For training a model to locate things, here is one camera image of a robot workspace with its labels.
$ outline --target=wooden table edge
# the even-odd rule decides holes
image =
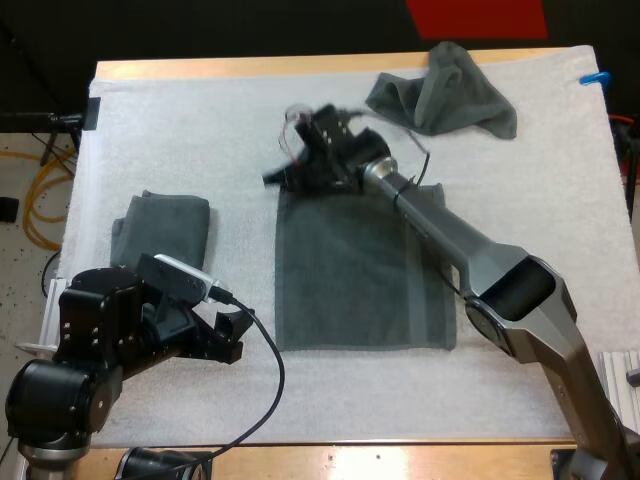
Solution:
[[[239,446],[215,459],[213,476],[216,480],[550,480],[551,450],[573,447],[555,442]],[[78,462],[75,478],[113,480],[125,451],[92,449]]]
[[[470,53],[477,63],[495,63],[524,60],[560,50],[562,48],[514,48],[473,50]],[[419,68],[426,65],[427,58],[428,53],[426,52],[405,52],[299,57],[101,61],[96,67],[95,78],[99,80],[159,80],[382,71]]]

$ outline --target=crumpled gray cloth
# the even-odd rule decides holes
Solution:
[[[441,185],[423,194],[444,204]],[[453,293],[430,255],[382,195],[281,191],[275,258],[281,350],[451,350]]]
[[[515,109],[453,42],[431,50],[423,78],[381,73],[366,103],[386,119],[425,135],[477,125],[498,138],[516,137]]]
[[[111,228],[111,266],[135,270],[140,255],[164,253],[201,269],[209,233],[209,202],[191,195],[144,191]]]

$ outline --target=gray robot arm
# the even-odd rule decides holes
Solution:
[[[493,242],[419,194],[391,157],[366,165],[363,180],[457,268],[478,331],[518,362],[542,365],[578,444],[570,465],[575,478],[640,478],[638,435],[621,425],[607,400],[563,279],[524,249]]]

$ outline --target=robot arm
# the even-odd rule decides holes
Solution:
[[[27,363],[7,396],[9,435],[32,480],[70,478],[127,378],[174,356],[240,359],[251,317],[218,312],[212,328],[192,310],[212,285],[202,272],[160,255],[143,256],[136,273],[103,268],[74,277],[60,296],[53,360]]]
[[[476,329],[520,363],[540,363],[577,442],[570,470],[579,479],[640,478],[639,437],[621,424],[576,327],[563,279],[524,249],[493,242],[437,205],[397,172],[384,141],[354,136],[349,114],[327,106],[296,126],[299,162],[264,178],[293,191],[382,192],[430,249],[456,267]]]

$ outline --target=white foam sheet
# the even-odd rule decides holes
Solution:
[[[483,70],[516,107],[518,137],[467,128],[423,138],[428,181],[441,182],[448,206],[472,225],[561,272],[593,355],[637,348],[640,275],[602,92],[578,83],[597,71],[593,50]],[[273,333],[277,192],[264,189],[261,174],[286,161],[277,142],[283,113],[297,102],[361,108],[376,76],[94,81],[98,128],[83,138],[61,273],[108,264],[111,223],[132,195],[199,195],[216,209],[205,268]],[[422,156],[401,131],[367,123],[403,173],[418,171]],[[488,344],[457,308],[452,352],[284,354],[282,403],[251,440],[567,436],[541,369]],[[215,306],[199,312],[212,320]],[[264,413],[276,385],[275,361],[253,328],[232,366],[172,359],[126,381],[94,444],[225,442]]]

